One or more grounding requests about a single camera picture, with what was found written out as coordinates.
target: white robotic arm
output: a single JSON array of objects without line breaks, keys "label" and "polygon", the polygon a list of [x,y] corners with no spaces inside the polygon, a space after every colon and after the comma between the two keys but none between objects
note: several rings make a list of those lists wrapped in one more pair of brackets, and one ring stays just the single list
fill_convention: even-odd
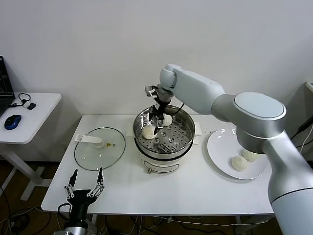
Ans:
[{"label": "white robotic arm", "polygon": [[157,87],[160,101],[175,96],[200,114],[232,122],[245,149],[266,153],[272,167],[268,196],[281,230],[313,234],[313,170],[284,130],[281,102],[258,93],[225,94],[217,82],[172,64],[162,69]]}]

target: metal rim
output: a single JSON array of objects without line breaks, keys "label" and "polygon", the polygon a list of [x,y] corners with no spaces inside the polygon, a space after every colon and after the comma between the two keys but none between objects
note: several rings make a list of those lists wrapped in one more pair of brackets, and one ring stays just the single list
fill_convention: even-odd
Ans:
[{"label": "metal rim", "polygon": [[158,161],[158,162],[170,162],[170,161],[174,161],[174,160],[177,160],[177,159],[179,159],[179,158],[182,158],[186,153],[188,153],[189,150],[190,150],[191,147],[192,147],[194,138],[192,138],[191,144],[188,146],[188,149],[185,150],[181,155],[179,155],[179,156],[177,156],[177,157],[174,157],[174,158],[168,158],[168,159],[154,158],[154,157],[149,156],[148,154],[146,154],[145,152],[143,152],[142,149],[139,147],[136,138],[134,138],[134,141],[135,141],[135,145],[136,145],[136,147],[138,148],[138,150],[139,150],[143,155],[145,155],[147,158],[150,158],[150,159],[155,160],[155,161]]},{"label": "metal rim", "polygon": [[[93,130],[87,132],[87,134],[89,134],[89,133],[92,132],[92,131],[99,130],[99,129],[112,129],[112,130],[115,130],[115,131],[117,131],[117,132],[119,132],[119,133],[121,134],[121,136],[123,137],[123,140],[124,140],[124,150],[123,150],[121,156],[120,156],[112,165],[107,166],[107,167],[105,167],[105,168],[102,168],[102,170],[104,170],[104,169],[107,169],[107,168],[113,166],[115,163],[118,162],[118,160],[121,159],[121,157],[123,156],[123,154],[124,154],[124,152],[125,152],[125,149],[126,149],[126,141],[125,141],[124,135],[123,135],[119,130],[117,130],[117,129],[115,129],[115,128],[112,128],[112,127],[99,127],[99,128],[96,128],[96,129],[93,129]],[[79,163],[78,163],[77,160],[76,160],[76,155],[75,155],[75,153],[76,153],[76,148],[77,148],[78,144],[79,144],[79,142],[77,143],[77,145],[75,146],[75,149],[74,149],[74,159],[75,159],[76,163],[79,165]]]}]

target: floor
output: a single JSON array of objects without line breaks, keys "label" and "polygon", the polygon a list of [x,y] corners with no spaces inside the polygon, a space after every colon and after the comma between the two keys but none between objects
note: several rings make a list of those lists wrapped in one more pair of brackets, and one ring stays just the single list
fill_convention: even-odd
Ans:
[{"label": "floor", "polygon": [[[37,165],[31,165],[33,169],[36,169]],[[43,173],[44,178],[50,178],[52,179],[56,170],[57,165],[47,165],[46,169]],[[0,161],[0,184],[2,184],[7,177],[7,175],[10,173],[12,169],[12,166],[6,162],[6,161]],[[45,196],[45,193],[47,191],[46,188],[36,188],[30,197],[28,201],[21,201],[20,197],[22,195],[23,190],[28,184],[28,179],[22,175],[19,171],[17,171],[12,178],[10,184],[5,189],[5,194],[7,195],[8,201],[9,201],[9,207],[11,214],[16,212],[17,210],[23,209],[23,208],[31,208],[31,207],[40,207],[41,202]],[[8,217],[8,208],[7,203],[5,200],[4,195],[0,197],[0,221]],[[21,232],[19,232],[19,235],[52,235],[54,231],[58,231],[58,223],[56,219],[56,214],[51,213],[51,219],[48,225],[44,230],[37,233],[41,228],[43,228],[47,222],[49,221],[49,213],[47,212],[40,212],[36,210],[32,210],[28,213],[29,215],[29,223],[28,226]],[[231,224],[236,223],[234,216],[205,216],[200,219],[198,218],[190,218],[188,216],[176,216],[175,218],[179,221],[189,221],[193,223],[218,223],[218,224]],[[194,225],[194,224],[183,224],[186,228],[182,227],[180,223],[177,222],[171,222],[167,223],[167,220],[163,220],[159,225],[151,228],[153,232],[145,231],[144,228],[149,228],[151,226],[154,226],[155,224],[158,224],[160,222],[160,218],[152,218],[151,216],[143,216],[142,217],[142,226],[140,228],[140,234],[144,235],[199,235],[199,234],[212,234],[212,235],[234,235],[234,226],[229,227],[222,227],[222,226],[207,226],[207,225]],[[59,217],[59,221],[61,226],[64,225],[65,221]],[[137,218],[137,224],[139,225],[141,221],[141,217],[139,216]],[[106,233],[110,235],[117,235],[121,233],[128,234],[132,227],[134,226],[134,223],[132,222],[130,216],[126,215],[99,215],[97,218],[96,223],[98,228],[102,228],[104,226],[108,227],[109,230]],[[5,234],[5,230],[7,228],[7,224],[4,225],[4,223],[0,224],[0,227],[2,228],[1,235]],[[137,234],[136,229],[133,230],[131,233],[132,235]],[[269,222],[265,224],[261,224],[258,227],[254,228],[253,231],[249,231],[246,233],[246,235],[281,235],[281,231],[279,229],[279,226],[275,219],[270,220]]]}]

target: table leg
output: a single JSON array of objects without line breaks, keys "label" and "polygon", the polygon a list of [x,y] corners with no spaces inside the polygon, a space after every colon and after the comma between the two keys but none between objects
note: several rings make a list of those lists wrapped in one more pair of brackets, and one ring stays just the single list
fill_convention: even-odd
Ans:
[{"label": "table leg", "polygon": [[40,177],[45,169],[44,167],[40,166],[36,171],[34,171],[13,150],[11,150],[10,147],[4,144],[1,145],[1,155],[28,179],[30,179],[30,182],[21,196],[22,201],[27,201],[29,199],[35,187],[49,187],[51,180]]},{"label": "table leg", "polygon": [[96,214],[93,214],[93,215],[92,215],[91,222],[90,222],[89,220],[87,220],[87,223],[88,223],[87,232],[88,232],[88,233],[97,234],[98,228],[97,228],[97,226],[95,225],[95,224],[96,224],[96,221],[97,221],[97,215],[96,215]]},{"label": "table leg", "polygon": [[[243,224],[250,224],[250,225],[237,225],[235,227],[235,234],[243,235],[247,231],[259,226],[259,224],[257,224],[257,223],[262,223],[263,221],[267,221],[267,220],[270,220],[272,218],[274,218],[273,214],[253,215],[250,219],[243,222]],[[238,216],[236,216],[236,219],[237,219],[237,223],[240,224],[241,223],[240,218],[238,220]]]},{"label": "table leg", "polygon": [[[36,173],[38,175],[41,175],[44,171],[44,167],[43,166],[39,166],[36,170]],[[50,186],[50,183],[51,183],[51,179],[43,179],[43,181],[40,183],[40,184],[36,184],[35,182],[33,181],[29,181],[27,187],[25,188],[22,196],[21,196],[21,200],[22,201],[28,201],[30,195],[33,193],[35,187],[49,187]]]},{"label": "table leg", "polygon": [[3,182],[2,186],[1,186],[1,188],[2,188],[3,190],[5,190],[5,188],[8,186],[8,184],[9,184],[9,182],[11,181],[11,179],[13,178],[13,176],[14,176],[16,170],[17,170],[16,167],[14,167],[14,168],[11,170],[10,174],[8,175],[8,177],[7,177],[7,178],[5,179],[5,181]]}]

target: blue mouse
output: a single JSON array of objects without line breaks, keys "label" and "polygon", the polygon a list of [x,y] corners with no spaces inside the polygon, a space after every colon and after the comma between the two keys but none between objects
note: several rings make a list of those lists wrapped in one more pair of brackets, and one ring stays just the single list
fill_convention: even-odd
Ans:
[{"label": "blue mouse", "polygon": [[15,129],[18,124],[20,123],[22,116],[19,114],[13,114],[12,116],[8,117],[4,122],[4,127],[7,130]]}]

